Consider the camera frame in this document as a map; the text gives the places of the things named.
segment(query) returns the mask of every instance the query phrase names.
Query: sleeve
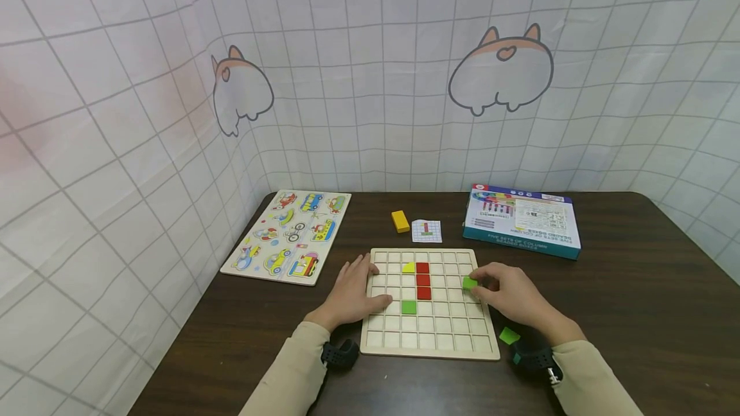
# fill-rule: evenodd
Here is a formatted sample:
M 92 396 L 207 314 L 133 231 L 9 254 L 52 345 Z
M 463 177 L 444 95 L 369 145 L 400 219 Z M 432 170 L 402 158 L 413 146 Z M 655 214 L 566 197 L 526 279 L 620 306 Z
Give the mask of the sleeve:
M 306 415 L 326 375 L 321 350 L 329 337 L 328 331 L 320 325 L 299 324 L 239 416 Z
M 561 344 L 553 348 L 553 357 L 563 371 L 563 381 L 553 389 L 566 415 L 642 416 L 592 343 Z

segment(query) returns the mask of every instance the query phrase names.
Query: yellow block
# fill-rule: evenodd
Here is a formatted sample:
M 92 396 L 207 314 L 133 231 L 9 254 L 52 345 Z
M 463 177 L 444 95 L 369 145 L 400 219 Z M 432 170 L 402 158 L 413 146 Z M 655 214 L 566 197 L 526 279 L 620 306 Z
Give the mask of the yellow block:
M 410 230 L 409 221 L 406 220 L 403 211 L 391 212 L 391 218 L 393 218 L 393 225 L 396 226 L 396 232 L 404 233 Z

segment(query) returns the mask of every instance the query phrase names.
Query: fabric backdrop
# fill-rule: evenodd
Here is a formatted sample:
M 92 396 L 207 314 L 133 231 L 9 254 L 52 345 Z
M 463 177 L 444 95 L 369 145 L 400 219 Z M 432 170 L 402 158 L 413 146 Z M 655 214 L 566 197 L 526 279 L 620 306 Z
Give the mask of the fabric backdrop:
M 634 191 L 740 281 L 739 4 L 0 0 L 0 414 L 125 415 L 282 187 Z

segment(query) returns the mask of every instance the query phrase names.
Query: green piece in hand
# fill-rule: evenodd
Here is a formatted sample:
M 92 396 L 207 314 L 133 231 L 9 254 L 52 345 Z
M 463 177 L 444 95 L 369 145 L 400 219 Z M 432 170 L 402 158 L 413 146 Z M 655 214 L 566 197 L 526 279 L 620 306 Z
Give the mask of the green piece in hand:
M 415 300 L 401 300 L 401 314 L 402 315 L 415 315 L 416 314 L 416 301 Z
M 470 278 L 469 276 L 466 276 L 466 277 L 464 277 L 464 278 L 463 278 L 463 280 L 462 280 L 462 285 L 463 285 L 463 287 L 462 287 L 462 288 L 463 288 L 464 290 L 468 290 L 468 291 L 469 291 L 469 290 L 471 290 L 471 289 L 475 288 L 475 287 L 476 287 L 476 286 L 478 285 L 478 281 L 476 281 L 476 280 L 473 280 L 473 279 L 472 279 L 472 278 Z
M 504 328 L 501 334 L 498 335 L 498 338 L 503 340 L 506 345 L 510 346 L 512 343 L 515 343 L 517 342 L 517 340 L 521 339 L 521 336 L 519 334 L 516 334 L 511 329 Z

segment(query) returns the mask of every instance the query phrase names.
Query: wooden table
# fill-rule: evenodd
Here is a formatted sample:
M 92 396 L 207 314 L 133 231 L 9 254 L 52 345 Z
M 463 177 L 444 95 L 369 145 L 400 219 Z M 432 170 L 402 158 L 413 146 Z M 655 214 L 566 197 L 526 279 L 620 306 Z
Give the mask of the wooden table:
M 398 209 L 409 221 L 441 220 L 443 246 L 470 247 L 479 264 L 521 266 L 581 325 L 644 414 L 740 415 L 739 286 L 646 197 L 564 194 L 584 248 L 576 262 L 463 239 L 467 193 L 355 193 L 315 288 L 216 275 L 131 416 L 237 415 L 344 261 L 371 247 L 429 247 L 396 234 Z M 347 325 L 332 340 L 359 342 L 360 329 Z M 522 381 L 500 347 L 499 362 L 360 356 L 350 372 L 327 374 L 310 414 L 561 414 L 552 392 Z

